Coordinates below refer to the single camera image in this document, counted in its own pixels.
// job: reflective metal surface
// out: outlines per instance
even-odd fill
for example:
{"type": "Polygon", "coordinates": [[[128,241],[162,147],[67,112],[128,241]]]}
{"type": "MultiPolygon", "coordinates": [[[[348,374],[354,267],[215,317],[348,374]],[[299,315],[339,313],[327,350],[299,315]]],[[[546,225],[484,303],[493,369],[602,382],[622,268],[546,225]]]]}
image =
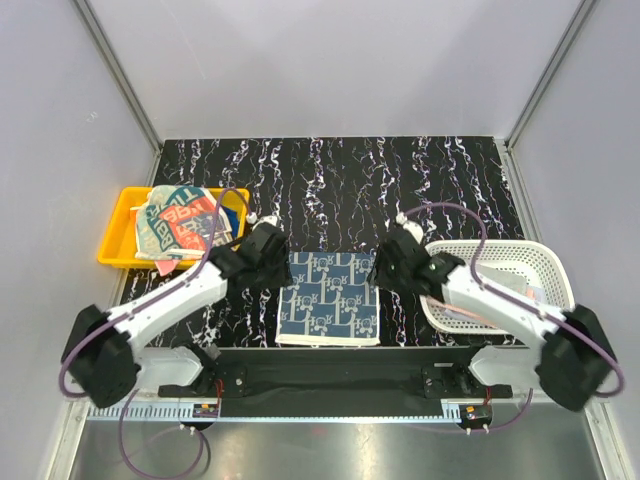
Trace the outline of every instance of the reflective metal surface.
{"type": "MultiPolygon", "coordinates": [[[[513,416],[496,405],[496,424],[513,416]]],[[[136,451],[163,423],[125,424],[136,451]]],[[[513,428],[488,436],[431,433],[412,425],[219,424],[206,430],[211,461],[190,478],[253,479],[518,479],[604,478],[582,414],[534,405],[513,428]]],[[[458,427],[429,428],[456,431],[458,427]]],[[[137,478],[119,460],[115,422],[87,422],[71,478],[137,478]]],[[[146,472],[170,476],[186,468],[197,440],[176,431],[133,455],[146,472]]]]}

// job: white basket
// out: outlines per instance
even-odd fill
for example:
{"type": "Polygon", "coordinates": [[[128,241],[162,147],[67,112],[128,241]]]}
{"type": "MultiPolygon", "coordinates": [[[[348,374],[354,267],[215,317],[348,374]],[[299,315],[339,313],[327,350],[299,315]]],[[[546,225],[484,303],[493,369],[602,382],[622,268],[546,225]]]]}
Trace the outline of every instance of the white basket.
{"type": "MultiPolygon", "coordinates": [[[[468,264],[479,243],[479,240],[441,240],[428,244],[427,252],[429,255],[449,252],[468,264]]],[[[550,305],[567,309],[574,306],[571,285],[560,259],[540,243],[525,240],[487,240],[478,258],[478,264],[522,275],[530,286],[544,290],[546,303],[550,305]]],[[[472,335],[508,333],[486,325],[450,318],[441,308],[429,305],[425,297],[421,297],[420,301],[429,323],[441,332],[472,335]]]]}

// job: gray wall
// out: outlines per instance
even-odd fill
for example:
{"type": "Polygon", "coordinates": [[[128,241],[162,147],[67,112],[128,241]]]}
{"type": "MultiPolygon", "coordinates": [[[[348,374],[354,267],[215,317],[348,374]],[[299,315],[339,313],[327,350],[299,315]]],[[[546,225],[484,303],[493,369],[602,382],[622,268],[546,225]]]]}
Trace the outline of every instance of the gray wall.
{"type": "Polygon", "coordinates": [[[640,472],[640,2],[602,1],[516,145],[542,236],[629,380],[614,401],[640,472]]]}
{"type": "Polygon", "coordinates": [[[91,0],[164,138],[505,136],[579,0],[91,0]]]}
{"type": "Polygon", "coordinates": [[[0,2],[0,465],[42,478],[76,313],[109,301],[95,260],[121,187],[152,153],[68,0],[0,2]]]}

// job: folded towel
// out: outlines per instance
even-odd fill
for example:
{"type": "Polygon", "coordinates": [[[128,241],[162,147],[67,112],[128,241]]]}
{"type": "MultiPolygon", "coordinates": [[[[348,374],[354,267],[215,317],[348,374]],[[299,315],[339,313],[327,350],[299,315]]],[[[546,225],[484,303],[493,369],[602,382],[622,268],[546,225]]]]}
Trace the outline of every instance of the folded towel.
{"type": "MultiPolygon", "coordinates": [[[[136,213],[136,258],[196,260],[211,235],[216,200],[205,188],[154,187],[136,213]]],[[[220,209],[213,245],[232,240],[231,225],[220,209]]]]}

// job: yellow basket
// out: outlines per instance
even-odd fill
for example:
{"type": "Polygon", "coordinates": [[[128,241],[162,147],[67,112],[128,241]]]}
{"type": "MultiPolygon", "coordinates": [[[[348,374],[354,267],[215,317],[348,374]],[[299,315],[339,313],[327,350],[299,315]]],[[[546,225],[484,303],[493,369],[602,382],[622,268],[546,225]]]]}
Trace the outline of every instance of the yellow basket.
{"type": "MultiPolygon", "coordinates": [[[[216,200],[222,190],[224,189],[209,189],[216,200]]],[[[237,190],[248,202],[249,191],[244,188],[237,190]]],[[[136,258],[136,211],[131,210],[132,207],[139,207],[146,202],[149,192],[151,187],[127,187],[122,190],[98,252],[100,263],[116,268],[155,268],[153,261],[136,258]]],[[[247,207],[233,192],[224,196],[222,205],[238,213],[238,237],[241,237],[247,221],[247,207]]],[[[185,260],[180,262],[177,268],[184,270],[194,263],[194,260],[185,260]]]]}

